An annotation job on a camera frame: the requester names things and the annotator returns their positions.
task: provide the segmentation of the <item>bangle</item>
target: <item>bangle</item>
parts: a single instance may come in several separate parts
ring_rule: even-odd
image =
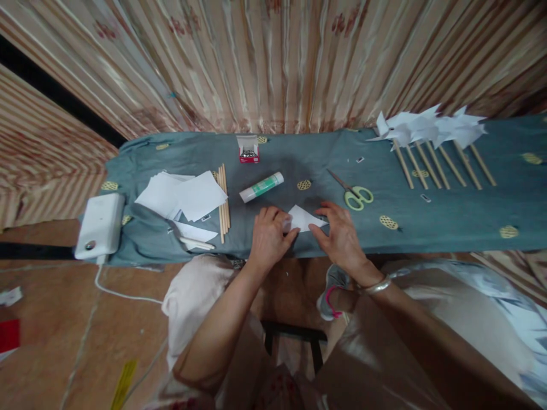
[[[386,289],[389,285],[391,285],[391,278],[386,275],[386,277],[378,284],[375,284],[374,286],[371,286],[369,288],[363,289],[367,294],[374,294],[381,292],[382,290]]]

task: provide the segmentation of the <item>floor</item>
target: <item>floor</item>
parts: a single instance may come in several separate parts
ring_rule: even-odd
[[[0,241],[72,246],[77,220],[9,229]],[[421,254],[412,257],[457,257],[469,254]],[[372,256],[376,264],[402,255]],[[336,340],[343,319],[321,319],[315,301],[324,290],[327,258],[286,259],[275,266],[252,311],[261,319],[321,329]],[[112,290],[161,300],[182,264],[163,272],[105,268],[101,283]],[[0,260],[0,291],[21,286],[23,299],[10,309],[21,321],[22,347],[0,363],[0,410],[110,408],[126,362],[138,360],[138,380],[158,353],[167,334],[160,306],[99,291],[97,266],[78,261]],[[312,376],[307,344],[290,339],[274,343],[277,361]],[[135,390],[125,408],[142,407],[167,372],[164,354]]]

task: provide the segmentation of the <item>beige curtain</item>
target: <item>beige curtain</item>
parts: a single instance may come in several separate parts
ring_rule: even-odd
[[[547,85],[542,0],[19,0],[0,32],[127,139],[302,133],[383,110],[511,116]]]
[[[77,217],[116,153],[0,65],[0,232]]]

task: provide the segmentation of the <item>yellow stick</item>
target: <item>yellow stick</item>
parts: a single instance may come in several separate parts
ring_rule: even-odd
[[[446,153],[446,151],[444,150],[442,146],[439,146],[439,151],[441,154],[443,154],[444,160],[448,163],[448,166],[450,167],[454,175],[456,175],[456,178],[458,179],[460,184],[462,184],[462,186],[467,186],[466,182],[460,175],[460,172],[458,172],[458,168],[456,168],[456,166],[454,165],[454,163],[452,162],[452,160],[450,159],[450,157],[448,156],[448,154]]]
[[[393,146],[395,147],[395,152],[397,153],[397,157],[399,157],[399,162],[401,163],[401,166],[403,167],[403,171],[405,172],[406,180],[409,183],[410,189],[414,189],[414,184],[412,182],[412,179],[410,178],[409,170],[406,167],[405,159],[403,158],[403,154],[401,154],[401,150],[399,149],[399,144],[397,144],[396,140],[393,140]]]
[[[222,172],[222,175],[223,175],[223,188],[224,188],[224,192],[226,193],[226,195],[228,195],[228,184],[226,182],[226,166],[224,164],[222,164],[222,168],[223,168],[223,172]],[[226,199],[226,202],[224,203],[224,205],[226,206],[226,219],[228,221],[228,229],[230,229],[232,227],[232,222],[230,221],[230,204],[228,203],[228,200]]]
[[[444,186],[446,189],[450,189],[450,184],[448,183],[448,180],[446,179],[446,176],[444,175],[444,171],[442,167],[440,166],[439,160],[437,159],[437,154],[435,154],[435,150],[433,149],[433,146],[431,145],[431,141],[426,141],[427,148],[429,149],[429,153],[431,154],[431,157],[433,158],[433,162],[435,162],[435,166],[437,167],[437,171],[439,171],[440,178],[443,180]]]
[[[477,148],[475,148],[475,144],[471,144],[471,151],[473,151],[473,154],[475,155],[475,158],[477,159],[480,167],[483,169],[484,174],[486,175],[486,177],[488,178],[488,180],[490,181],[492,186],[497,186],[496,180],[494,179],[494,177],[492,176],[492,174],[488,170],[488,167],[484,163],[483,158],[480,156],[479,150]]]
[[[222,168],[219,168],[218,169],[218,184],[222,188],[221,172],[222,172]],[[221,205],[221,206],[218,207],[218,216],[220,218],[220,223],[221,223],[221,243],[224,243],[224,217],[223,217],[223,214],[224,214],[224,209],[222,208],[222,205]]]
[[[221,188],[226,193],[226,189],[224,187],[224,175],[225,169],[224,167],[221,167]],[[222,218],[224,218],[224,235],[228,233],[228,214],[226,212],[226,202],[224,202],[222,205]]]
[[[423,187],[425,189],[429,189],[429,187],[427,186],[427,182],[426,182],[426,180],[424,179],[424,177],[422,175],[422,170],[418,167],[418,163],[416,162],[416,158],[414,158],[414,154],[412,153],[412,151],[410,150],[410,147],[408,145],[406,146],[406,151],[409,154],[410,161],[414,165],[414,169],[418,173],[418,178],[420,178],[420,181],[422,181]]]
[[[463,153],[463,149],[460,146],[460,144],[454,140],[454,145],[456,146],[456,150],[458,151],[458,154],[460,155],[460,158],[462,159],[463,165],[466,167],[467,173],[475,183],[475,186],[478,190],[481,190],[483,187],[480,184],[479,180],[477,179],[477,176],[473,172],[473,168],[471,168],[471,165],[469,164],[469,160],[466,158],[466,155]]]
[[[430,173],[431,177],[433,178],[433,182],[435,182],[435,185],[437,185],[438,189],[441,189],[443,186],[440,184],[439,180],[437,179],[437,176],[435,175],[435,171],[431,167],[431,164],[429,164],[429,161],[427,160],[427,157],[425,153],[423,152],[421,145],[417,143],[416,149],[420,153],[420,157],[422,157],[422,161],[426,165],[427,171]]]

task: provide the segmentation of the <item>red and white box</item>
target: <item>red and white box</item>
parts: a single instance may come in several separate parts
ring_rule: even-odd
[[[21,346],[21,326],[13,312],[0,306],[0,362]]]
[[[241,163],[259,163],[260,154],[258,152],[258,137],[253,136],[237,136],[239,145],[239,162]],[[255,156],[245,157],[244,152],[252,151]]]

